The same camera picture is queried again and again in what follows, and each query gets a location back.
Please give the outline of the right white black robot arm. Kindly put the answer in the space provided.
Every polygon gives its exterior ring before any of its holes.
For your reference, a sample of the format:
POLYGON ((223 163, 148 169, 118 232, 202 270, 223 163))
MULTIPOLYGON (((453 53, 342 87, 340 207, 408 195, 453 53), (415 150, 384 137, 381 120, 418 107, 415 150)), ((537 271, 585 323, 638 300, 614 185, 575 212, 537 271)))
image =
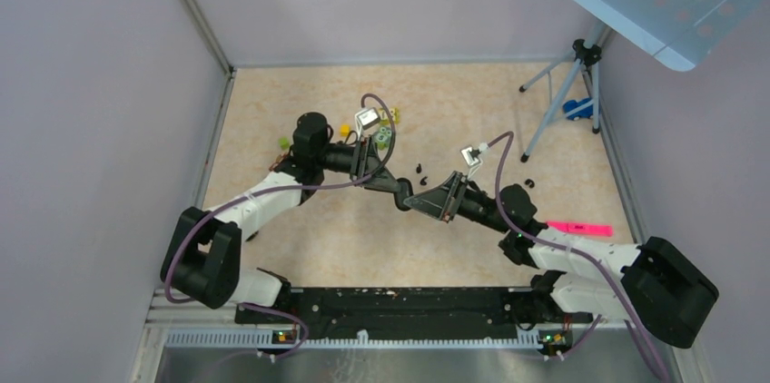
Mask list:
POLYGON ((441 185, 414 192, 400 180, 395 200, 449 222, 456 217, 504 233, 503 254, 516 265, 543 270, 534 280, 535 314, 556 321, 586 312, 640 324, 669 346, 689 349, 719 298, 716 285, 670 241, 616 244, 565 233, 536 219, 537 208, 519 184, 487 195, 455 172, 441 185))

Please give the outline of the black earbud charging case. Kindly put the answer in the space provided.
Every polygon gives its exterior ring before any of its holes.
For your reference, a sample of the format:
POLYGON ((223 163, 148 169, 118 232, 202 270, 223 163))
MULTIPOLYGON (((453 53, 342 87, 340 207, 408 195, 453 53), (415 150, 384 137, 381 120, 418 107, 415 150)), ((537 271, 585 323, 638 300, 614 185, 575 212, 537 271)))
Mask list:
POLYGON ((410 211, 411 207, 406 200, 414 194, 413 185, 409 179, 398 178, 398 190, 393 194, 393 200, 399 211, 410 211))

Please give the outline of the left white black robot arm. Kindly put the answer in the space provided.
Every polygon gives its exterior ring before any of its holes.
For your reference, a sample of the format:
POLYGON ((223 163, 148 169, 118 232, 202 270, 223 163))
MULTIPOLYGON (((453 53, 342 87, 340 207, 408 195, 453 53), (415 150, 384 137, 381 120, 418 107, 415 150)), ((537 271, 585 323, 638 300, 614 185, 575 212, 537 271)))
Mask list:
POLYGON ((197 301, 210 309, 250 303, 269 322, 286 319, 288 282, 262 269, 242 266, 246 239, 285 211, 301 206, 324 188, 324 173, 347 173, 354 186, 390 193, 404 211, 411 184, 382 164, 372 141, 334 143, 321 113, 299 117, 292 145, 257 185, 209 210, 190 207, 175 226, 160 271, 172 302, 197 301))

